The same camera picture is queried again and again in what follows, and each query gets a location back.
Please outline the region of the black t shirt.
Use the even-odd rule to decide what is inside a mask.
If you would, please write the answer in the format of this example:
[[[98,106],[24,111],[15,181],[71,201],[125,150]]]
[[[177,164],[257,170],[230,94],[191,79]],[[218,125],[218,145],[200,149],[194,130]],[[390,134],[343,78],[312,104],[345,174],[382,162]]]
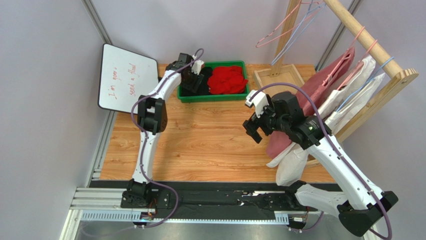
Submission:
[[[200,81],[199,88],[197,92],[191,92],[187,89],[181,88],[180,96],[181,97],[194,97],[194,96],[208,96],[210,94],[210,88],[208,86],[208,80],[212,76],[213,68],[212,67],[204,67],[200,72],[203,77]]]

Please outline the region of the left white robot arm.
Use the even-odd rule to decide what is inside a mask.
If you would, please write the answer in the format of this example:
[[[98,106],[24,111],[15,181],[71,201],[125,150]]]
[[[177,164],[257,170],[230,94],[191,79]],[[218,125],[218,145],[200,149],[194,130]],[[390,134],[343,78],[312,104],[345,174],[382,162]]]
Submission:
[[[194,55],[180,53],[178,60],[166,67],[158,85],[147,95],[141,95],[132,106],[130,115],[140,130],[140,148],[134,173],[122,193],[122,208],[148,208],[154,205],[152,189],[161,184],[153,181],[152,170],[158,141],[167,127],[166,102],[181,83],[194,84],[197,81],[204,64],[200,60],[203,53],[202,48]]]

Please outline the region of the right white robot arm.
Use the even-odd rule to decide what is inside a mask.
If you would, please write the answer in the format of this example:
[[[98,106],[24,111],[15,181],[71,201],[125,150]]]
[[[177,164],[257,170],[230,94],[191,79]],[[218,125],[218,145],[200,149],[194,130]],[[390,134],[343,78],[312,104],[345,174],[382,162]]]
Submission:
[[[253,90],[245,104],[254,108],[253,115],[243,123],[247,135],[259,143],[262,137],[258,129],[266,135],[286,133],[322,164],[341,189],[326,191],[299,180],[287,188],[297,205],[333,215],[351,234],[362,237],[398,202],[395,193],[383,191],[362,173],[319,116],[304,115],[291,92],[269,96]]]

